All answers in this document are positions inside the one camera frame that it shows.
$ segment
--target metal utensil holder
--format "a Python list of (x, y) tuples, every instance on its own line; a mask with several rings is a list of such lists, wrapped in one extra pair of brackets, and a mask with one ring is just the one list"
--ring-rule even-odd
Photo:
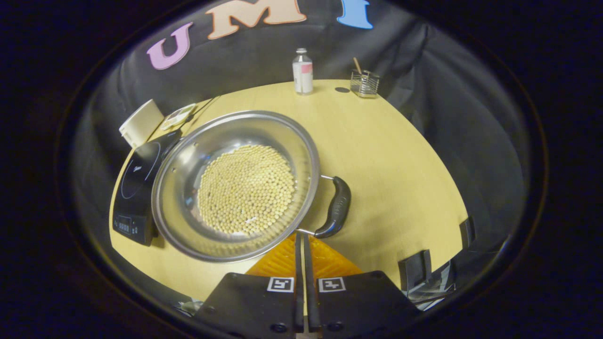
[(379, 88), (379, 76), (369, 71), (352, 69), (352, 78), (350, 79), (350, 91), (361, 98), (376, 98)]

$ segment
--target black induction cooker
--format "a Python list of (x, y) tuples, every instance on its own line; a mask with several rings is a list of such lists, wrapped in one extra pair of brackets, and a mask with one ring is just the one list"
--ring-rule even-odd
[(177, 130), (135, 149), (121, 177), (113, 205), (113, 229), (133, 241), (150, 246), (157, 236), (151, 213), (153, 182), (163, 159), (181, 136)]

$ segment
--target yellow tabletop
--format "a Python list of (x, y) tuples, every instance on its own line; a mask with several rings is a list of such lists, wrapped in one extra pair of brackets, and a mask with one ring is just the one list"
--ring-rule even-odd
[[(363, 271), (382, 270), (400, 287), (397, 262), (429, 249), (436, 269), (462, 248), (459, 224), (467, 218), (463, 200), (444, 163), (393, 106), (381, 97), (358, 98), (336, 87), (349, 80), (315, 80), (314, 93), (297, 95), (293, 83), (271, 84), (214, 98), (182, 127), (186, 135), (219, 116), (243, 110), (268, 110), (289, 116), (312, 136), (320, 155), (320, 173), (344, 179), (352, 205), (339, 233), (323, 239)], [(210, 100), (203, 101), (198, 110)], [(174, 128), (159, 128), (150, 139)], [(125, 166), (117, 178), (113, 203)], [(320, 180), (316, 198), (301, 228), (322, 226), (335, 188)], [(161, 236), (150, 247), (114, 231), (113, 248), (140, 271), (161, 284), (205, 300), (228, 272), (245, 273), (258, 258), (216, 264), (190, 258)]]

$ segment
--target pink label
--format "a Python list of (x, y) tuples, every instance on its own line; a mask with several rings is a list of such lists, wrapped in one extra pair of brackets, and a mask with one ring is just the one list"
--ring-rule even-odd
[(312, 64), (309, 63), (307, 65), (302, 65), (301, 69), (302, 69), (301, 70), (302, 73), (311, 73), (312, 72)]

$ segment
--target black wok handle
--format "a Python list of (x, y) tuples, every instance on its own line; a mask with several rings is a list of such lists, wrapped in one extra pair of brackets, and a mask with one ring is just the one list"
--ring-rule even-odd
[(350, 186), (348, 186), (342, 178), (326, 178), (333, 180), (333, 184), (335, 185), (335, 196), (329, 205), (327, 221), (314, 233), (314, 236), (317, 238), (327, 238), (341, 230), (344, 222), (346, 222), (347, 212), (350, 210), (350, 202), (352, 201)]

